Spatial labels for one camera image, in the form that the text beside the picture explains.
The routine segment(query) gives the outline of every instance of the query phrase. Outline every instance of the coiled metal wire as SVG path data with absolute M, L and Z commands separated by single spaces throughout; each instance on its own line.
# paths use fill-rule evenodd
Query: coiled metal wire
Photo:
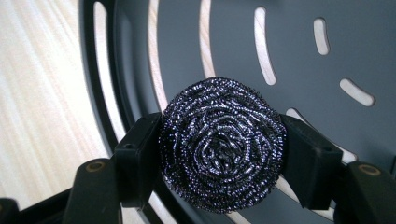
M 274 187 L 285 138 L 280 116 L 257 92 L 232 79 L 209 78 L 182 91 L 163 112 L 163 177 L 198 208 L 247 208 Z

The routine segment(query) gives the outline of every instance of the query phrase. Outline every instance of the black plastic tray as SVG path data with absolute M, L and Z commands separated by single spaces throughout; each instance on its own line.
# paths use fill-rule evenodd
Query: black plastic tray
M 82 52 L 94 112 L 111 150 L 117 139 L 106 111 L 95 52 L 93 6 L 107 12 L 108 57 L 125 130 L 160 111 L 149 66 L 147 0 L 81 0 Z M 158 52 L 168 100 L 205 78 L 199 42 L 201 1 L 163 0 Z M 266 9 L 266 39 L 277 82 L 265 83 L 257 59 L 254 11 Z M 313 23 L 326 21 L 330 52 L 318 53 Z M 336 145 L 390 170 L 396 155 L 396 2 L 212 0 L 210 46 L 216 74 L 259 91 L 280 113 L 294 108 Z M 364 106 L 340 88 L 344 78 L 372 94 Z M 166 189 L 158 193 L 180 222 L 223 222 L 226 216 L 190 207 Z M 173 205 L 174 200 L 180 205 Z M 240 213 L 253 223 L 330 223 L 274 190 Z

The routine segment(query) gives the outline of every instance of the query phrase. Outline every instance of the wood grain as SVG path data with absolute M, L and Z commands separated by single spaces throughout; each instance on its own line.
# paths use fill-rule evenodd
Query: wood grain
M 107 157 L 83 75 L 78 0 L 0 4 L 0 197 L 20 208 Z

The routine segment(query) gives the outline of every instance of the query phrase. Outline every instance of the curved slot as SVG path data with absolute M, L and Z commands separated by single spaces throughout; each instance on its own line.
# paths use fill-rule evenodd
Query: curved slot
M 330 52 L 330 45 L 327 38 L 326 21 L 322 18 L 314 20 L 314 36 L 319 54 L 327 55 Z
M 297 111 L 297 109 L 294 109 L 294 108 L 288 109 L 288 111 L 286 111 L 286 115 L 294 117 L 295 119 L 299 119 L 299 120 L 303 121 L 304 123 L 306 123 L 307 125 L 309 125 L 311 128 L 313 128 L 313 126 L 300 114 L 300 112 Z M 350 163 L 352 161 L 357 161 L 358 160 L 358 156 L 357 155 L 355 155 L 352 152 L 344 149 L 343 147 L 338 146 L 337 144 L 335 144 L 332 141 L 330 141 L 330 142 L 333 143 L 336 147 L 340 148 L 343 151 L 342 162 Z
M 245 219 L 240 213 L 238 212 L 231 212 L 227 214 L 227 217 L 232 220 L 234 223 L 238 224 L 249 224 L 250 222 Z
M 201 48 L 201 60 L 204 67 L 205 77 L 215 77 L 212 52 L 210 49 L 210 6 L 211 0 L 202 0 L 199 15 L 199 43 Z
M 106 102 L 106 110 L 110 116 L 111 126 L 113 127 L 117 140 L 120 141 L 125 135 L 125 130 L 122 125 L 119 108 L 117 107 L 110 68 L 108 66 L 106 16 L 105 7 L 101 3 L 96 2 L 94 4 L 94 30 L 100 84 Z
M 288 195 L 295 202 L 299 203 L 300 201 L 297 198 L 297 195 L 294 193 L 293 189 L 290 187 L 288 181 L 283 176 L 280 176 L 276 182 L 276 187 L 280 189 L 284 194 Z M 326 217 L 327 219 L 333 221 L 334 209 L 329 208 L 328 210 L 312 210 L 314 213 Z
M 154 91 L 157 96 L 157 104 L 161 111 L 164 111 L 168 106 L 168 101 L 163 87 L 163 77 L 161 76 L 158 56 L 157 26 L 159 4 L 160 0 L 150 0 L 148 5 L 148 60 Z
M 172 215 L 169 213 L 169 211 L 166 209 L 165 205 L 163 205 L 163 202 L 161 201 L 160 197 L 158 197 L 156 192 L 151 193 L 148 202 L 163 223 L 177 223 Z
M 372 106 L 375 103 L 375 98 L 373 95 L 371 95 L 367 91 L 364 91 L 362 88 L 357 86 L 355 83 L 352 82 L 352 80 L 348 78 L 343 78 L 340 81 L 340 87 L 341 89 L 343 89 L 344 92 L 346 92 L 346 94 L 348 94 L 350 97 L 352 97 L 362 105 Z
M 121 211 L 122 211 L 122 223 L 145 224 L 145 221 L 140 216 L 139 212 L 137 212 L 136 208 L 121 207 Z
M 272 86 L 276 84 L 276 75 L 271 65 L 268 54 L 267 40 L 265 33 L 265 8 L 258 7 L 254 12 L 254 39 L 256 42 L 257 56 L 264 75 L 265 82 Z

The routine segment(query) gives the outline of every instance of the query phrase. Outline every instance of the metal screw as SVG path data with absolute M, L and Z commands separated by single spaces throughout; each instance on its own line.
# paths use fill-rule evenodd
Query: metal screw
M 98 172 L 100 170 L 102 170 L 105 167 L 105 163 L 102 161 L 94 161 L 91 162 L 90 164 L 87 165 L 87 167 L 85 167 L 85 169 L 88 172 Z
M 381 171 L 372 165 L 362 164 L 359 166 L 359 169 L 367 175 L 381 175 Z

